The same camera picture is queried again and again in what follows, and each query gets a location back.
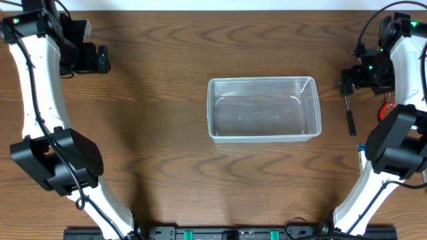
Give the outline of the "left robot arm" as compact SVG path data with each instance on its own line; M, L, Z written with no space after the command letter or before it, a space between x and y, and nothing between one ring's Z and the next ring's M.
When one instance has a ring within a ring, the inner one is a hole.
M69 118L62 80L76 74L106 74L108 50L89 41L88 20L58 12L59 1L22 0L22 13L1 21L19 73L24 107L22 140L11 156L39 186L72 200L97 224L102 239L146 239L147 234L103 178L97 145Z

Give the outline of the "small claw hammer black handle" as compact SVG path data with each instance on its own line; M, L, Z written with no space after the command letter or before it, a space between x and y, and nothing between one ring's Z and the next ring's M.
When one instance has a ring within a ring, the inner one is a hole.
M354 118L352 115L352 110L350 107L350 100L349 96L353 94L353 85L351 83L345 83L343 81L340 81L337 86L340 86L342 88L341 90L341 97L344 98L346 102L346 114L347 114L347 120L348 120L348 129L351 136L356 136L356 127L354 123Z

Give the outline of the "clear plastic container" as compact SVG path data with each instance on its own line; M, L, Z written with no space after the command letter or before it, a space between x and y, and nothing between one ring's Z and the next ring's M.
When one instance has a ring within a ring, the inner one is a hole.
M207 85L214 143L305 142L322 132L313 77L215 78Z

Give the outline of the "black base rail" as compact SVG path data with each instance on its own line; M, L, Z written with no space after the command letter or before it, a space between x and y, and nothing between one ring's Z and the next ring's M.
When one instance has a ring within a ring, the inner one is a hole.
M317 235L315 226L290 225L284 228L175 228L152 227L145 239L155 240L255 240L255 239L299 239ZM368 227L362 237L369 239L397 240L398 234L394 227ZM105 239L100 229L66 229L64 240Z

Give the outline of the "blue white screwdriver set box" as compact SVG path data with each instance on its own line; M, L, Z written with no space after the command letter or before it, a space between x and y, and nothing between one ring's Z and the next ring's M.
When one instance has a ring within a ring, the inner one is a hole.
M358 145L358 159L360 165L360 179L358 188L363 194L374 194L384 182L396 180L396 176L390 173L375 173L372 163L366 158L366 145Z

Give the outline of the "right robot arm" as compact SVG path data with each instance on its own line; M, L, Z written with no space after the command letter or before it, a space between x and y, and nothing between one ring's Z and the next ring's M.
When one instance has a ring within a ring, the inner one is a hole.
M393 13L380 23L378 45L367 49L359 41L354 57L360 64L341 73L344 98L360 88L394 93L360 148L360 178L334 209L330 231L341 235L365 234L387 196L426 170L426 24Z

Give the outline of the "red handled pliers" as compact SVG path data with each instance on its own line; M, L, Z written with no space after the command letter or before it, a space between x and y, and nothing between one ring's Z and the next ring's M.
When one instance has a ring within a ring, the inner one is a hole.
M378 121L381 122L395 108L394 96L391 93L384 94L384 101L378 111Z

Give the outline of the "silver metal wrench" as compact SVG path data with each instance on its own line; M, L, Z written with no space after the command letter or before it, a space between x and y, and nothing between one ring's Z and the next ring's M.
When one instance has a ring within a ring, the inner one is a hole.
M427 183L427 173L426 173L426 170L424 170L423 172L421 172L421 176L422 176L423 183Z

